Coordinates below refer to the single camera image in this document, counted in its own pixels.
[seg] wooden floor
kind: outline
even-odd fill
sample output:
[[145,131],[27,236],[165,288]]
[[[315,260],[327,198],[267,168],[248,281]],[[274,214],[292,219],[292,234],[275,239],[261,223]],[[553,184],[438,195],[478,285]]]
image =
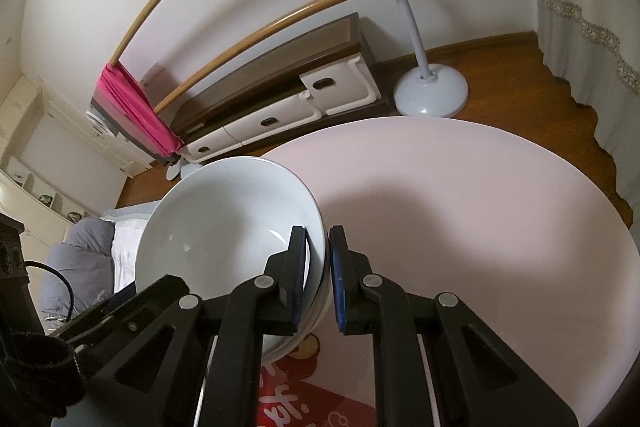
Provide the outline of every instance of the wooden floor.
[[[456,118],[504,129],[558,154],[593,181],[631,225],[631,208],[616,193],[613,159],[593,137],[596,113],[575,103],[569,83],[543,65],[535,33],[444,46],[428,57],[456,68],[468,81],[469,100]],[[398,78],[413,66],[413,57],[397,58],[379,64],[373,73],[381,90],[391,94]],[[166,181],[165,173],[165,167],[156,166],[127,180],[118,207],[162,198],[177,182]]]

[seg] pink table top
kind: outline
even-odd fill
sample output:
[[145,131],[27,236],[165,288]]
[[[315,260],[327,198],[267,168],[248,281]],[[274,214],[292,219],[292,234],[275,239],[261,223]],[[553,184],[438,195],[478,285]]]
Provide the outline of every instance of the pink table top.
[[[609,200],[558,156],[480,124],[397,117],[265,157],[305,182],[327,228],[344,225],[375,272],[418,295],[459,295],[580,425],[622,383],[640,349],[640,257]],[[332,310],[314,333],[263,368],[258,423],[375,425],[370,337],[341,336]]]

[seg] pink fabric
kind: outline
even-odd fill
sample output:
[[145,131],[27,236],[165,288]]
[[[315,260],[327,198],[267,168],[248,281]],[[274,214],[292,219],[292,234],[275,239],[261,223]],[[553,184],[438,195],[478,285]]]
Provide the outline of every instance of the pink fabric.
[[123,65],[107,64],[96,89],[145,133],[162,156],[170,156],[184,145],[154,113],[140,84]]

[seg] gray pillow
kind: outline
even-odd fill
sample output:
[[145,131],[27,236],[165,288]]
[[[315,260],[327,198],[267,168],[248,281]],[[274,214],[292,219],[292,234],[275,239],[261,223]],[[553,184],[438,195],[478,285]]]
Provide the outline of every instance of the gray pillow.
[[111,257],[116,225],[97,217],[85,217],[69,231],[65,243]]
[[[111,257],[78,245],[60,243],[49,251],[47,264],[58,270],[73,288],[74,316],[113,295]],[[38,311],[66,315],[68,309],[69,296],[66,286],[52,273],[44,272]]]

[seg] ceramic bowl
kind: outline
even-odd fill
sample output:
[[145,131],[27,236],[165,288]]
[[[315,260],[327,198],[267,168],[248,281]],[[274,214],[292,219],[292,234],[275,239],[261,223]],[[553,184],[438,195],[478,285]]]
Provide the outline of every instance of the ceramic bowl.
[[291,227],[307,231],[302,321],[295,337],[265,336],[263,363],[286,355],[310,331],[328,295],[326,235],[308,188],[263,158],[210,163],[173,187],[145,227],[136,259],[136,288],[165,274],[182,277],[210,299],[260,275],[268,257],[287,249]]

